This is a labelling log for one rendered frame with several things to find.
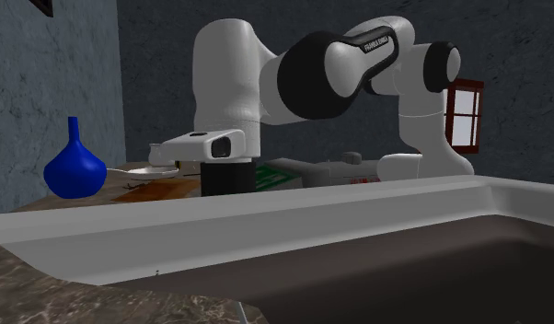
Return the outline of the green and white book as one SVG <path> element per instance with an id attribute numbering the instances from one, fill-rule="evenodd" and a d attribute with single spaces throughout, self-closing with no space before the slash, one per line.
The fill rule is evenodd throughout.
<path id="1" fill-rule="evenodd" d="M 278 185 L 284 184 L 300 176 L 291 172 L 282 171 L 276 168 L 260 166 L 256 168 L 256 191 L 268 191 Z"/>

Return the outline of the brown cutting board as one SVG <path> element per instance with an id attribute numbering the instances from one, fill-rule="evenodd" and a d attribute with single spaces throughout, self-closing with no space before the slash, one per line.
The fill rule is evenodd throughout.
<path id="1" fill-rule="evenodd" d="M 156 179 L 124 193 L 115 198 L 114 202 L 139 203 L 182 199 L 200 185 L 197 179 Z"/>

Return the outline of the white cup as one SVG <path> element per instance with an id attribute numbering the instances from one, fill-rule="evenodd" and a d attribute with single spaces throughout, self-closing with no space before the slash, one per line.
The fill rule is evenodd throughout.
<path id="1" fill-rule="evenodd" d="M 150 144 L 150 152 L 148 156 L 148 162 L 153 167 L 173 167 L 175 161 L 162 157 L 161 144 Z"/>

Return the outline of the white plate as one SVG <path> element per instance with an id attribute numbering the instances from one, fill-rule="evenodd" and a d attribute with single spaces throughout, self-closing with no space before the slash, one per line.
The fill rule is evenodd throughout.
<path id="1" fill-rule="evenodd" d="M 176 167 L 154 167 L 154 166 L 135 168 L 130 170 L 108 168 L 107 171 L 110 174 L 115 174 L 115 175 L 126 177 L 128 179 L 136 179 L 136 180 L 174 178 L 179 173 L 179 170 Z"/>

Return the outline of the grey kitchen sink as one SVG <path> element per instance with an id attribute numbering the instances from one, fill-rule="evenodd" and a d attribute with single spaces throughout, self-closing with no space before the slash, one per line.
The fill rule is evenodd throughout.
<path id="1" fill-rule="evenodd" d="M 455 176 L 0 214 L 0 323 L 554 324 L 554 185 Z"/>

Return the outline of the blue vase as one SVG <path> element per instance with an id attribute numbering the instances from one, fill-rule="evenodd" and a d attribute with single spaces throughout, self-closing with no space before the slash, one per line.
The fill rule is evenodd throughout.
<path id="1" fill-rule="evenodd" d="M 49 189 L 63 199 L 79 199 L 96 194 L 104 185 L 107 167 L 80 141 L 78 119 L 68 119 L 68 143 L 43 170 Z"/>

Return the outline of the red framed window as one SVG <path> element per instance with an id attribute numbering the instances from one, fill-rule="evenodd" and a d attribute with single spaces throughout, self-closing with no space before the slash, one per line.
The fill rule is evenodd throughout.
<path id="1" fill-rule="evenodd" d="M 444 92 L 444 132 L 447 142 L 461 155 L 479 152 L 482 81 L 458 78 Z"/>

